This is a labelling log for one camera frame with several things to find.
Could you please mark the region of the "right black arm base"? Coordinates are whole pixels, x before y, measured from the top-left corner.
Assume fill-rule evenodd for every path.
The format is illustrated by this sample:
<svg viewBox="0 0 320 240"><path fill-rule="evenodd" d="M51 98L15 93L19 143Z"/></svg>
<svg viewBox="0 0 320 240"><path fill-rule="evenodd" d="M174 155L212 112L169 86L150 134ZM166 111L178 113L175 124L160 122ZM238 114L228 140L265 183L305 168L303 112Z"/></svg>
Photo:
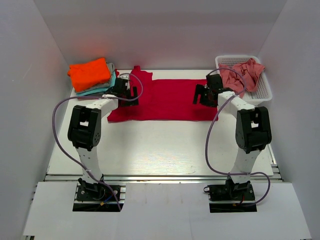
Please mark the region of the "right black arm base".
<svg viewBox="0 0 320 240"><path fill-rule="evenodd" d="M208 194L210 213L254 213L257 204L250 181L234 183L228 178L224 184L211 184L203 188Z"/></svg>

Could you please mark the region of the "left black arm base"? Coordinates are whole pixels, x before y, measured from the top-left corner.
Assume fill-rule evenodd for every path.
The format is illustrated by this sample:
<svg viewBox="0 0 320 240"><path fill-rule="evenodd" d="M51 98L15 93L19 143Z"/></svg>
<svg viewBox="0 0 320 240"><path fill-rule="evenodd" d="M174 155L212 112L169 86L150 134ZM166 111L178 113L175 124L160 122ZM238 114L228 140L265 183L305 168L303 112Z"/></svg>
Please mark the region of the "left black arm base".
<svg viewBox="0 0 320 240"><path fill-rule="evenodd" d="M119 213L125 202L126 187L100 183L87 183L78 179L73 202L73 212Z"/></svg>

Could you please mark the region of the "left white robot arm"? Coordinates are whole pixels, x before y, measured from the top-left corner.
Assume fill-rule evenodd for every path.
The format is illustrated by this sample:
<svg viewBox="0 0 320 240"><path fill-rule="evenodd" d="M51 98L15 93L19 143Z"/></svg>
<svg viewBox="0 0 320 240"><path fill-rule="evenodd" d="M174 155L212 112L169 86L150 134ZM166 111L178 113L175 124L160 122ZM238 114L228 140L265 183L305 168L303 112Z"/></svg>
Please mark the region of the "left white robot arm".
<svg viewBox="0 0 320 240"><path fill-rule="evenodd" d="M67 138L75 147L83 169L80 182L91 184L88 193L96 200L103 198L106 193L106 187L99 183L104 180L104 176L97 150L102 137L102 118L119 107L139 104L143 88L138 92L138 88L131 84L132 78L139 80L134 74L120 74L106 94L87 105L75 105L71 113Z"/></svg>

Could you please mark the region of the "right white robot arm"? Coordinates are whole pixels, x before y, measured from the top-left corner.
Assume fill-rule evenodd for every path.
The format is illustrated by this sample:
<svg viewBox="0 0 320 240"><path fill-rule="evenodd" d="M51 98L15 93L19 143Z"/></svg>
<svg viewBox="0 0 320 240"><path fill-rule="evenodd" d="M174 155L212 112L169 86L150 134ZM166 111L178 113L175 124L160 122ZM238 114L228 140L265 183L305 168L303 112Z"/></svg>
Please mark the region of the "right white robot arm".
<svg viewBox="0 0 320 240"><path fill-rule="evenodd" d="M230 88L224 88L219 74L208 74L205 85L196 85L193 103L217 108L205 140L205 160L208 165L210 133L219 114L226 112L236 119L235 141L238 151L231 171L224 173L209 167L213 172L231 179L231 183L225 187L225 192L229 198L236 200L244 193L242 185L249 184L257 157L272 140L268 109L254 106L240 98Z"/></svg>

